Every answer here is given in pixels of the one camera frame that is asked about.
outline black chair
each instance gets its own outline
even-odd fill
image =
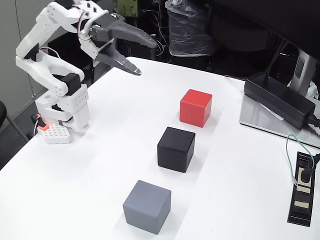
[[[0,101],[0,128],[2,124],[4,123],[5,119],[9,121],[9,123],[13,126],[13,128],[18,132],[18,134],[25,140],[26,142],[29,142],[28,138],[24,133],[21,131],[21,129],[18,127],[18,125],[14,122],[14,120],[7,114],[6,106],[2,101]]]

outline power adapter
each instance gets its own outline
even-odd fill
[[[298,129],[313,123],[310,119],[315,118],[316,105],[312,101],[272,77],[266,79],[263,72],[245,81],[244,93]]]

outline white robotic arm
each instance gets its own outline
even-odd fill
[[[70,135],[63,134],[65,127],[78,132],[90,120],[87,86],[81,84],[85,78],[83,71],[59,56],[44,53],[40,48],[59,27],[76,33],[81,49],[96,62],[134,75],[141,75],[141,71],[114,48],[114,39],[157,47],[157,43],[144,31],[124,23],[123,17],[116,13],[109,14],[91,0],[55,0],[43,9],[36,18],[36,25],[16,49],[16,65],[48,89],[36,100],[43,118],[38,131],[47,143],[69,143]],[[52,129],[59,128],[61,135],[58,134],[60,131],[49,134],[49,126]]]

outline power strip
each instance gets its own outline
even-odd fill
[[[309,182],[301,180],[301,173],[312,161],[308,154],[298,152],[296,157],[295,179],[298,186],[293,186],[288,223],[310,227],[312,207],[315,192],[315,172],[313,171]]]

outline monitor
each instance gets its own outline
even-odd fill
[[[320,61],[319,0],[213,0]]]

